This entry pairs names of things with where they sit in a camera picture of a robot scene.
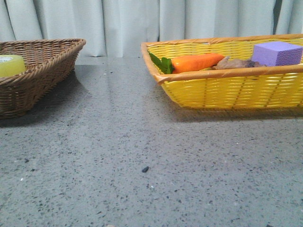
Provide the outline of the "white curtain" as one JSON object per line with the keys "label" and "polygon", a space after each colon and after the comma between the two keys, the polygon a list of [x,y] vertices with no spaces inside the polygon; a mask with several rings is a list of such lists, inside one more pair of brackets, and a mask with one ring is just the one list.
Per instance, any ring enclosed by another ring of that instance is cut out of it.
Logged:
{"label": "white curtain", "polygon": [[134,57],[142,42],[300,34],[300,0],[3,0],[2,41],[83,38],[83,56]]}

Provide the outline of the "brown ginger-like toy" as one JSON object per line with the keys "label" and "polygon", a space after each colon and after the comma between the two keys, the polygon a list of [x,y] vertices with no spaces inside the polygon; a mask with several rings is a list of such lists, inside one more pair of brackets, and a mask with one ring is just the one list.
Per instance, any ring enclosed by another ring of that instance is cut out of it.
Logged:
{"label": "brown ginger-like toy", "polygon": [[264,64],[260,64],[258,61],[252,61],[251,59],[230,59],[229,57],[224,57],[216,65],[212,66],[213,70],[227,70],[227,69],[243,69],[243,68],[258,68],[266,67]]}

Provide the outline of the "yellow woven plastic basket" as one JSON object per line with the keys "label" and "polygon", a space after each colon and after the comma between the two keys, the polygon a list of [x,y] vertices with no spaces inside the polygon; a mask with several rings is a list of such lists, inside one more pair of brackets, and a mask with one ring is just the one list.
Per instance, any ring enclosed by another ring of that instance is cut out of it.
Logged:
{"label": "yellow woven plastic basket", "polygon": [[164,74],[151,60],[187,54],[216,52],[235,59],[248,59],[254,45],[284,41],[302,45],[302,34],[219,37],[144,42],[141,51],[155,81],[181,107],[197,109],[269,109],[303,105],[303,66],[277,66],[230,70],[202,70]]}

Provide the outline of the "brown wicker basket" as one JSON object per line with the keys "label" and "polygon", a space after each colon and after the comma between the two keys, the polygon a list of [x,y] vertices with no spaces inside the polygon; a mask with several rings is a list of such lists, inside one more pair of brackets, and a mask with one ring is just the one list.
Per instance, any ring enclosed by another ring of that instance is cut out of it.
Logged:
{"label": "brown wicker basket", "polygon": [[26,71],[0,79],[0,117],[24,115],[74,70],[85,39],[40,39],[0,43],[2,54],[23,57]]}

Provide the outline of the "yellow tape roll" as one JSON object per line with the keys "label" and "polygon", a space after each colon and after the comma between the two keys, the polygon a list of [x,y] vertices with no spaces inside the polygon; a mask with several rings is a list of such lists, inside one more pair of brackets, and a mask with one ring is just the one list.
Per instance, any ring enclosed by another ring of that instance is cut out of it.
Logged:
{"label": "yellow tape roll", "polygon": [[11,77],[26,71],[25,62],[19,55],[0,56],[0,77]]}

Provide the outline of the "orange toy carrot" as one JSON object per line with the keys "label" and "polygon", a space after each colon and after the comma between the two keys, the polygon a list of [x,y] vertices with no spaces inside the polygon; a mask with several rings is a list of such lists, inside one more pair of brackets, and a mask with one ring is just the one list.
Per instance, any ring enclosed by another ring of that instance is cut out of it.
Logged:
{"label": "orange toy carrot", "polygon": [[159,59],[149,52],[152,62],[164,74],[178,74],[182,72],[199,71],[210,68],[224,59],[224,56],[218,53],[207,53],[201,55],[185,55],[173,59],[162,57]]}

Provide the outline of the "small black debris crumb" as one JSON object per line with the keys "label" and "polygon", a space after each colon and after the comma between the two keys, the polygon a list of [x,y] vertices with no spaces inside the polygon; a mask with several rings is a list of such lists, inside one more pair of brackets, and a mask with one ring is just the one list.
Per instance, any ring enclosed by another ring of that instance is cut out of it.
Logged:
{"label": "small black debris crumb", "polygon": [[147,166],[147,167],[145,167],[145,168],[142,169],[142,172],[146,173],[148,170],[149,170],[149,167]]}

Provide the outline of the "purple foam block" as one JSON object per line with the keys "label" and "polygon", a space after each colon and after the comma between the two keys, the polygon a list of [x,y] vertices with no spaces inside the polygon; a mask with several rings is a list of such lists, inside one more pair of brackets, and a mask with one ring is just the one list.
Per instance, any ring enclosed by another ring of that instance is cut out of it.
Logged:
{"label": "purple foam block", "polygon": [[254,45],[251,60],[266,66],[297,65],[302,54],[302,46],[276,41]]}

